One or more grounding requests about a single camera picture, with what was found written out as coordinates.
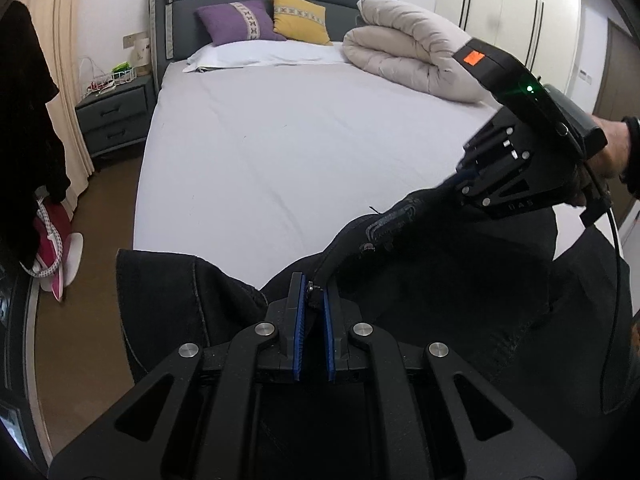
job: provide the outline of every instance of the black wristband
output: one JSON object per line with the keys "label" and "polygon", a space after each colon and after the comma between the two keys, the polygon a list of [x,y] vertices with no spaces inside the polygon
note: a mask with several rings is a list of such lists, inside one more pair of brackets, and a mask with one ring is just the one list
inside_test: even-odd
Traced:
{"label": "black wristband", "polygon": [[629,162],[620,181],[626,184],[629,193],[640,198],[640,121],[636,117],[625,117],[622,121],[629,129],[630,149]]}

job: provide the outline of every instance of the brown door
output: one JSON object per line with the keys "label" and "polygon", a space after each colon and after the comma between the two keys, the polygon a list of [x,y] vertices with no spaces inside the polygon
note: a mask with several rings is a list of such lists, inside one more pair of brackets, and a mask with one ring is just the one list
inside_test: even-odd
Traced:
{"label": "brown door", "polygon": [[[625,116],[640,116],[640,50],[631,37],[609,21],[607,59],[594,115],[619,121]],[[631,211],[635,199],[618,180],[609,181],[613,213],[618,225]]]}

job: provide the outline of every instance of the beige curtain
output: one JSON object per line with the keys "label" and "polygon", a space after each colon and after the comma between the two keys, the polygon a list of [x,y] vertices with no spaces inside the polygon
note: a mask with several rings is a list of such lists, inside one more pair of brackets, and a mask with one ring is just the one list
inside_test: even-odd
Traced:
{"label": "beige curtain", "polygon": [[87,178],[94,172],[74,110],[74,106],[80,101],[76,56],[76,0],[20,1],[31,13],[49,71],[60,89],[60,94],[47,108],[53,127],[65,145],[66,174],[71,180],[66,193],[68,203],[65,206],[71,214],[78,205],[78,196],[87,188]]}

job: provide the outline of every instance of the white bed sheet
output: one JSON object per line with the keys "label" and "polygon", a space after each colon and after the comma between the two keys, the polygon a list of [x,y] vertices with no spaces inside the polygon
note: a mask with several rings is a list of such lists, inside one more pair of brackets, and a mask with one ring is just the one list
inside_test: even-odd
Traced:
{"label": "white bed sheet", "polygon": [[[439,184],[495,113],[349,65],[184,66],[170,65],[162,83],[133,247],[196,254],[258,288],[370,207]],[[582,233],[579,213],[556,207],[556,255]],[[600,226],[610,238],[606,219]]]}

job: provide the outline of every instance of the beige duvet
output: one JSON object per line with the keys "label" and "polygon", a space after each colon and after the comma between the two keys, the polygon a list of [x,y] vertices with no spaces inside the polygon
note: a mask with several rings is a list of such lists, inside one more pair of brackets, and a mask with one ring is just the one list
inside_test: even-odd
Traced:
{"label": "beige duvet", "polygon": [[366,72],[437,97],[475,103],[490,94],[453,58],[471,39],[449,20],[399,0],[360,0],[366,27],[347,32],[347,58]]}

